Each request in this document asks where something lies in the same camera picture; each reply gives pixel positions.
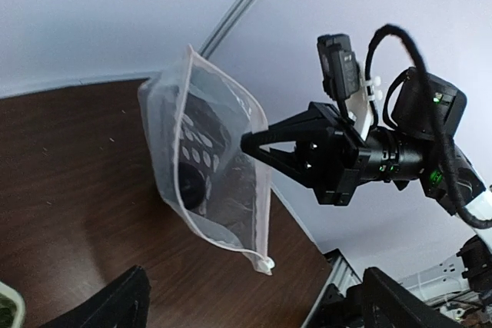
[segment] mesh bag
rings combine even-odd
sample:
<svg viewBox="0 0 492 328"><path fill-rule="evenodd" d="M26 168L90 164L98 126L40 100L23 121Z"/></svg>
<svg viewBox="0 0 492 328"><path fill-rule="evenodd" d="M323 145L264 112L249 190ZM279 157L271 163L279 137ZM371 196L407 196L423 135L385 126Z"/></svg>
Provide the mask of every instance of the mesh bag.
<svg viewBox="0 0 492 328"><path fill-rule="evenodd" d="M271 274L271 170L240 149L242 134L268 128L259 103L191 47L138 100L162 200L199 237Z"/></svg>

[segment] wooden table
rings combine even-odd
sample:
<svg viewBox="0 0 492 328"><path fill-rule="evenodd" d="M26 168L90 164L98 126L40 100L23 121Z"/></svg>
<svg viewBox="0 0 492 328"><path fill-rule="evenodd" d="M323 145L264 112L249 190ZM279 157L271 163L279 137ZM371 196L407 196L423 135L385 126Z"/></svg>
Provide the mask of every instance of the wooden table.
<svg viewBox="0 0 492 328"><path fill-rule="evenodd" d="M137 88L122 81L0 101L0 280L38 326L134 264L150 327L298 327L330 268L274 197L267 277L196 237L159 197Z"/></svg>

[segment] white backdrop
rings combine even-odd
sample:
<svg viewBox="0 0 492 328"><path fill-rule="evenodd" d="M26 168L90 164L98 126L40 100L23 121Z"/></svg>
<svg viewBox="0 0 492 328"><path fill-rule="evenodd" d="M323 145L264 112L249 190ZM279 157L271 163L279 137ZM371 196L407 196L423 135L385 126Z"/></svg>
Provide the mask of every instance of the white backdrop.
<svg viewBox="0 0 492 328"><path fill-rule="evenodd" d="M258 0L212 61L247 86L275 122L305 110L309 101L327 101L317 36L347 33L364 59L374 31L399 24L417 40L429 70L467 94L457 143L492 181L491 9L491 0ZM400 43L391 39L377 50L373 73L387 88L409 64ZM359 273L379 266L403 277L450 256L473 235L424 198L418 183L403 192L393 184L368 184L357 189L348 207L322 207L283 175L276 173L274 182L320 249L341 248Z"/></svg>
<svg viewBox="0 0 492 328"><path fill-rule="evenodd" d="M0 96L161 70L200 48L233 2L0 0Z"/></svg>

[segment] dark brown tabletop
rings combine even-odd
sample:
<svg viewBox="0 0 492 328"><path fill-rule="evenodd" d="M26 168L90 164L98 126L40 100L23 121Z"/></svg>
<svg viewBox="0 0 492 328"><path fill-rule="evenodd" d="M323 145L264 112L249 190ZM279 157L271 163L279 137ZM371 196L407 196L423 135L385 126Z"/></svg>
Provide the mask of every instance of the dark brown tabletop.
<svg viewBox="0 0 492 328"><path fill-rule="evenodd" d="M132 265L150 327L298 327L330 268L272 198L271 277L196 237L164 204L137 88L123 81L0 100L0 280L38 326Z"/></svg>

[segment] robotic arm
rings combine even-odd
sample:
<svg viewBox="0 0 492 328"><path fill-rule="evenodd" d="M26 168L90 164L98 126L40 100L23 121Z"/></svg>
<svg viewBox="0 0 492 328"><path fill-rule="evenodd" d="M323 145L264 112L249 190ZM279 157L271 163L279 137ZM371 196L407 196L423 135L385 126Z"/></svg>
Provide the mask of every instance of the robotic arm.
<svg viewBox="0 0 492 328"><path fill-rule="evenodd" d="M401 38L416 67L403 71L390 86L383 127L378 125L370 70L374 50L386 35ZM372 181L393 182L402 191L419 180L426 197L477 234L458 253L467 281L461 289L471 288L483 305L491 304L492 221L487 219L492 218L492 193L453 141L467 103L464 93L427 73L415 44L396 26L376 32L364 76L347 35L321 36L317 49L324 90L336 106L311 102L306 111L267 131L245 134L243 152L313 189L319 204L347 206L357 187ZM400 85L390 118L388 102ZM263 148L288 141L295 142L292 152ZM425 300L444 290L434 288Z"/></svg>

